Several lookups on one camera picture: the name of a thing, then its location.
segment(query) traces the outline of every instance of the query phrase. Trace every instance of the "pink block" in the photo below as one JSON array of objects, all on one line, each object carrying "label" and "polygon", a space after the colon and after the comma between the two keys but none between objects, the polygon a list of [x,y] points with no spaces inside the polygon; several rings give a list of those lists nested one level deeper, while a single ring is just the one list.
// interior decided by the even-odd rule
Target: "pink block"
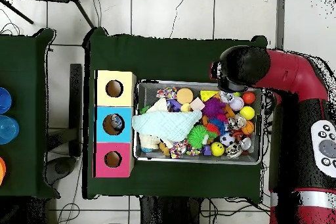
[{"label": "pink block", "polygon": [[[121,163],[116,168],[105,164],[105,155],[118,152]],[[97,143],[96,145],[96,177],[97,178],[125,178],[129,177],[133,168],[133,155],[130,143]]]}]

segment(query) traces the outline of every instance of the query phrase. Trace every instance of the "purple toy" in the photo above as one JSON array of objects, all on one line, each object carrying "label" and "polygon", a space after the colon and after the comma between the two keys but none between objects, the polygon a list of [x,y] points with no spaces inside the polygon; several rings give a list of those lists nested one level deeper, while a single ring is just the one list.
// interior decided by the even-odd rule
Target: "purple toy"
[{"label": "purple toy", "polygon": [[180,112],[182,105],[178,101],[176,101],[175,99],[169,99],[168,101],[171,103],[174,112]]},{"label": "purple toy", "polygon": [[209,145],[205,145],[205,146],[204,146],[203,154],[204,154],[205,156],[210,156],[210,155],[212,155],[212,153],[211,153],[211,147],[210,147]]},{"label": "purple toy", "polygon": [[206,115],[209,119],[215,118],[217,114],[224,114],[225,103],[219,101],[215,97],[212,97],[204,102],[205,107],[202,110],[203,115]]}]

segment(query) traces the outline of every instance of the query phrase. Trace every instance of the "yellow block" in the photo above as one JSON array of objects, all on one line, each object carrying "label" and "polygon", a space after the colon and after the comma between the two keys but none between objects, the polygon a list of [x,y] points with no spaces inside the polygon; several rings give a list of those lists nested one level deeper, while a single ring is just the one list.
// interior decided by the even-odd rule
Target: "yellow block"
[{"label": "yellow block", "polygon": [[207,101],[208,99],[216,95],[218,91],[200,91],[199,93],[201,95],[201,100]]},{"label": "yellow block", "polygon": [[[134,105],[137,78],[132,72],[97,70],[96,77],[98,106],[132,107]],[[107,84],[112,80],[120,82],[122,86],[122,94],[118,97],[111,97],[107,92]]]}]

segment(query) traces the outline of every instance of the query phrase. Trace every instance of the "metal tray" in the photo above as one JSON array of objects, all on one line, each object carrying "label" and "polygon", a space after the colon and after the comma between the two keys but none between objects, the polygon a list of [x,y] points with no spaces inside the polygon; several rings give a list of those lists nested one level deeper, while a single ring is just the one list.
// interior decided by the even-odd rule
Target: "metal tray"
[{"label": "metal tray", "polygon": [[[192,90],[194,98],[200,96],[201,90],[218,91],[216,83],[197,83],[197,82],[180,82],[180,81],[147,81],[140,80],[136,83],[136,101],[135,101],[135,115],[140,114],[140,110],[147,106],[153,105],[158,98],[156,93],[159,89],[166,87],[187,87]],[[256,95],[256,99],[251,107],[254,108],[256,116],[252,119],[255,124],[255,130],[251,134],[252,146],[249,149],[249,154],[246,156],[240,155],[237,158],[228,158],[223,156],[189,156],[183,154],[181,158],[173,159],[165,156],[161,150],[154,150],[153,152],[145,153],[141,151],[140,139],[138,133],[133,130],[133,154],[137,160],[151,161],[151,162],[190,162],[190,163],[204,163],[204,164],[240,164],[240,165],[255,165],[261,161],[259,149],[261,148],[261,102],[263,101],[263,94],[260,89],[250,89]]]}]

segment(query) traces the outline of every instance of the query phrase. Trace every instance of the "dark green cloth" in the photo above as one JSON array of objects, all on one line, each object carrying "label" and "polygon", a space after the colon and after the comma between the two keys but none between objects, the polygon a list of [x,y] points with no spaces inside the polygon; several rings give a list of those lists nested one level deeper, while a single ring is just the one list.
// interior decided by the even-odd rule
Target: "dark green cloth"
[{"label": "dark green cloth", "polygon": [[0,35],[0,87],[12,96],[4,115],[14,118],[20,132],[0,145],[0,157],[7,167],[0,196],[58,197],[44,181],[47,151],[46,48],[54,31],[44,29],[33,37]]},{"label": "dark green cloth", "polygon": [[[210,82],[209,65],[235,45],[266,47],[264,37],[231,39],[155,39],[131,35],[108,37],[102,28],[85,38],[85,76],[89,77],[89,141],[93,141],[94,72],[132,72],[137,80]],[[93,178],[93,143],[88,146],[87,195],[152,195],[225,197],[244,196],[259,201],[261,166],[136,161],[129,178]]]}]

